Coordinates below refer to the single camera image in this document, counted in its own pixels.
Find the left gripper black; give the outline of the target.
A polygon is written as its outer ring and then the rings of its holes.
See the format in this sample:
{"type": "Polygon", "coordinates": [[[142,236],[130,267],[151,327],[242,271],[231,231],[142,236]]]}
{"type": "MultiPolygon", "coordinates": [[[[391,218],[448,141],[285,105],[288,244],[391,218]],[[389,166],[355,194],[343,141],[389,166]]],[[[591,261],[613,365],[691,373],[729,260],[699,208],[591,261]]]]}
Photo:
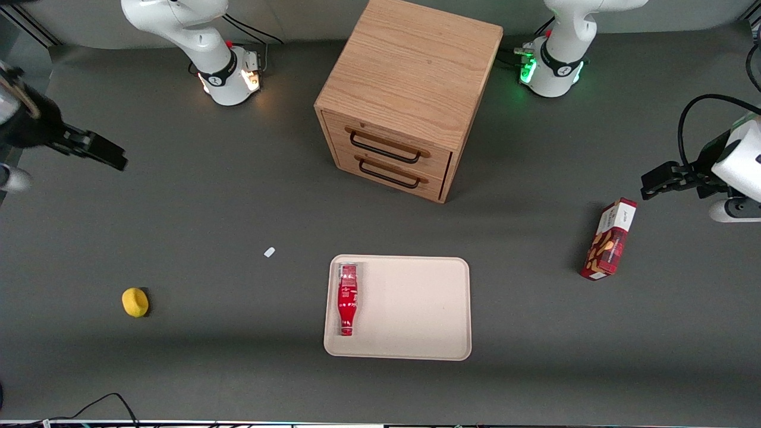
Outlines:
{"type": "Polygon", "coordinates": [[[712,167],[725,151],[730,135],[731,131],[725,131],[706,143],[696,159],[696,171],[691,168],[680,168],[680,182],[678,162],[664,162],[643,174],[641,176],[643,200],[650,200],[675,187],[677,191],[694,189],[701,199],[711,197],[715,193],[728,192],[728,184],[712,172],[712,167]]]}

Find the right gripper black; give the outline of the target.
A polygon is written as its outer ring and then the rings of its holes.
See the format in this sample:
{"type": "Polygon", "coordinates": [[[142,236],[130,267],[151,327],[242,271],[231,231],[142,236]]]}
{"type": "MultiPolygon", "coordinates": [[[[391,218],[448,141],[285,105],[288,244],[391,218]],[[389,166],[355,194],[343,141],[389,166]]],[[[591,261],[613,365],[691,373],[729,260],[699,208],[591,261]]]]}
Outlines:
{"type": "Polygon", "coordinates": [[[57,105],[28,87],[22,76],[21,68],[2,62],[2,144],[21,149],[46,146],[65,150],[67,155],[88,155],[118,171],[125,170],[128,160],[123,148],[98,134],[63,124],[57,105]]]}

